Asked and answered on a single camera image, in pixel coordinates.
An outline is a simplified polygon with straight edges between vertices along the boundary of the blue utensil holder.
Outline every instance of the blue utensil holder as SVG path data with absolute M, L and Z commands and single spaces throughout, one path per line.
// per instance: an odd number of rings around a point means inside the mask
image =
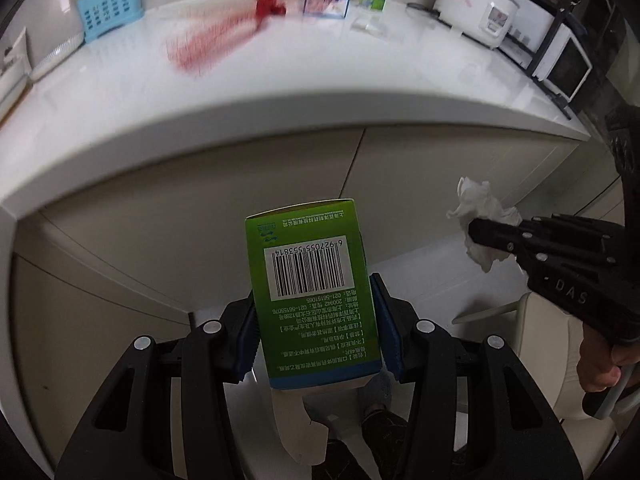
M 144 16 L 142 0 L 77 0 L 84 26 L 84 41 L 93 40 L 111 29 L 135 22 Z

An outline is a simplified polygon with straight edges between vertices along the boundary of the crumpled tissue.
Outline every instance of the crumpled tissue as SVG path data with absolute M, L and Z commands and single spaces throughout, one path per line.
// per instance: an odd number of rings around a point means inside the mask
M 474 218 L 486 218 L 515 226 L 522 222 L 522 217 L 514 207 L 502 208 L 500 201 L 491 194 L 488 182 L 478 184 L 469 177 L 460 178 L 458 198 L 460 206 L 455 211 L 447 212 L 447 218 L 457 218 L 460 221 L 460 227 L 465 232 L 466 254 L 479 264 L 484 272 L 489 272 L 494 261 L 506 260 L 510 254 L 474 243 L 469 236 L 469 224 Z

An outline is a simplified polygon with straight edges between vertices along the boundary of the white kitchen counter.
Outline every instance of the white kitchen counter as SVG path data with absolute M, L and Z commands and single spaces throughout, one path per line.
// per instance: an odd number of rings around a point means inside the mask
M 166 42 L 186 22 L 151 11 L 83 46 L 8 118 L 0 130 L 0 407 L 41 466 L 14 380 L 8 327 L 20 218 L 161 158 L 295 130 L 454 123 L 589 138 L 499 51 L 393 2 L 381 40 L 351 30 L 360 12 L 345 21 L 271 18 L 215 67 L 188 75 L 166 54 Z

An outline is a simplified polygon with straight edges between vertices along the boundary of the small box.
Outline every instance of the small box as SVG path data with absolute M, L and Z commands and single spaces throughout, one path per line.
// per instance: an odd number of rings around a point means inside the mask
M 382 367 L 353 200 L 287 207 L 245 222 L 271 387 L 308 388 Z
M 317 18 L 344 19 L 349 0 L 302 0 L 302 13 Z

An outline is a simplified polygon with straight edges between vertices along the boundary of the rice cooker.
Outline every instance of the rice cooker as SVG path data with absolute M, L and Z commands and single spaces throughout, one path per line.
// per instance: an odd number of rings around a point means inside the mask
M 496 48 L 511 27 L 518 5 L 513 0 L 436 0 L 433 8 L 454 30 Z

